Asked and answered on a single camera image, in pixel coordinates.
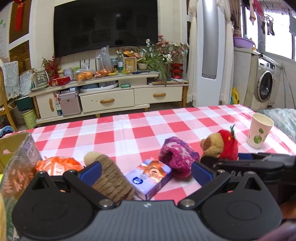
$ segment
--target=drawer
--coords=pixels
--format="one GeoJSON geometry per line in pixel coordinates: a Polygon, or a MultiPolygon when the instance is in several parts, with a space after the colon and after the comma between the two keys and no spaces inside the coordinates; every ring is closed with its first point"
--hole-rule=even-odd
{"type": "Polygon", "coordinates": [[[182,86],[134,89],[135,105],[181,101],[182,90],[182,86]]]}
{"type": "Polygon", "coordinates": [[[53,92],[36,96],[41,119],[58,117],[53,92]]]}
{"type": "Polygon", "coordinates": [[[119,90],[80,97],[84,113],[135,105],[133,90],[119,90]]]}

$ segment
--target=red vase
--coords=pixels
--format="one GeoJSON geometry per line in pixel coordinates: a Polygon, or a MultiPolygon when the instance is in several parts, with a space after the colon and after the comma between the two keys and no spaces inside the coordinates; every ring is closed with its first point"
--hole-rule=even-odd
{"type": "Polygon", "coordinates": [[[174,79],[182,79],[183,70],[179,69],[182,66],[183,64],[171,64],[171,67],[172,67],[171,71],[173,73],[174,79]]]}

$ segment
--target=washing machine door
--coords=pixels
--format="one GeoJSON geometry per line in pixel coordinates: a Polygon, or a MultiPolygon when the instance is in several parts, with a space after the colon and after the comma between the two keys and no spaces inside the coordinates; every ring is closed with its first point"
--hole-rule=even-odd
{"type": "Polygon", "coordinates": [[[267,70],[259,78],[257,94],[261,102],[269,99],[272,90],[272,74],[267,70]]]}

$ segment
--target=wooden drawer handle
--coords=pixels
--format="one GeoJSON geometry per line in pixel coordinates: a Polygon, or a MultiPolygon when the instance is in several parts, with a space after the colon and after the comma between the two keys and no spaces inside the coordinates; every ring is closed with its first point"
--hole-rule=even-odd
{"type": "Polygon", "coordinates": [[[54,106],[52,104],[52,99],[49,99],[49,106],[52,112],[54,112],[54,106]]]}
{"type": "Polygon", "coordinates": [[[101,104],[107,104],[107,103],[113,103],[114,101],[115,101],[115,99],[101,100],[100,103],[101,104]]]}
{"type": "Polygon", "coordinates": [[[153,97],[157,98],[157,97],[165,97],[166,93],[162,93],[162,94],[153,94],[153,97]]]}

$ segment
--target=box of tissues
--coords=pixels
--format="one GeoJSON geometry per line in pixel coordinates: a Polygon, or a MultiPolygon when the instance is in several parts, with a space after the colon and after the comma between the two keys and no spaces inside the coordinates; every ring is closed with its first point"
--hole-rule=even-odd
{"type": "Polygon", "coordinates": [[[171,168],[150,158],[126,175],[135,187],[135,195],[142,200],[151,199],[170,179],[171,168]]]}

